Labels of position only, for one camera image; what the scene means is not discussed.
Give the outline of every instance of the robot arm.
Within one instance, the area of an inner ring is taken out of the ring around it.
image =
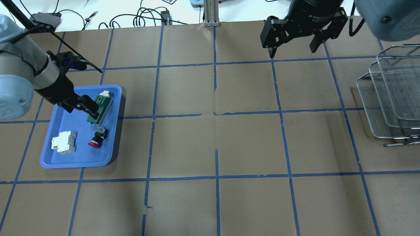
[[[315,52],[327,39],[337,38],[344,28],[348,18],[340,7],[342,3],[343,0],[292,0],[284,19],[267,18],[260,35],[262,47],[273,58],[283,43],[313,34],[310,49]],[[381,40],[396,42],[420,34],[420,1],[355,0],[355,5]]]
[[[70,67],[86,69],[89,62],[71,52],[46,54],[23,35],[23,29],[0,14],[0,120],[26,114],[34,90],[69,113],[77,109],[97,115],[98,105],[87,95],[77,95],[65,75]]]

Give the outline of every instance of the black tube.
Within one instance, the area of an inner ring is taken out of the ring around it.
[[[12,0],[1,0],[1,3],[20,21],[28,30],[35,25],[23,14],[23,12],[12,2]]]

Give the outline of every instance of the white connector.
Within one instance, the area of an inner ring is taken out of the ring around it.
[[[103,91],[99,94],[100,96],[104,96],[104,97],[110,97],[111,95],[109,95],[109,91]]]
[[[51,140],[51,149],[60,154],[71,154],[75,151],[76,134],[71,131],[63,131]]]

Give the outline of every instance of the white background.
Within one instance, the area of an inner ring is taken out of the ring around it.
[[[22,7],[19,0],[13,0],[13,2],[29,17],[29,14]],[[22,2],[31,13],[51,13],[55,9],[57,0],[22,0]],[[270,3],[265,0],[226,0],[219,4],[219,18],[221,22],[258,21],[264,20],[271,15],[284,18],[289,10],[290,2],[290,0],[278,0]],[[342,4],[347,15],[350,14],[352,4],[353,0],[344,0]],[[160,6],[168,8],[173,20],[188,24],[202,22],[203,9],[201,9],[200,13],[200,9],[193,8],[189,0],[177,0],[173,5],[162,0],[143,0],[142,4],[142,7],[146,8]],[[86,29],[97,29],[101,22],[109,24],[109,21],[114,16],[125,13],[136,14],[139,8],[140,0],[60,0],[57,11],[71,9],[77,11],[83,18],[87,18],[93,12],[99,11],[86,27]],[[9,11],[2,4],[0,4],[0,13],[10,16]],[[56,31],[75,31],[83,28],[80,16],[70,11],[62,12],[62,14],[62,22]],[[116,21],[121,27],[133,27],[133,18],[133,16],[121,16]],[[153,25],[153,20],[146,20],[146,26]]]

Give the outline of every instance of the white circuit breaker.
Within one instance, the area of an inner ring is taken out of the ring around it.
[[[51,149],[57,150],[60,154],[71,154],[75,151],[74,144],[76,134],[71,131],[63,131],[51,140]]]

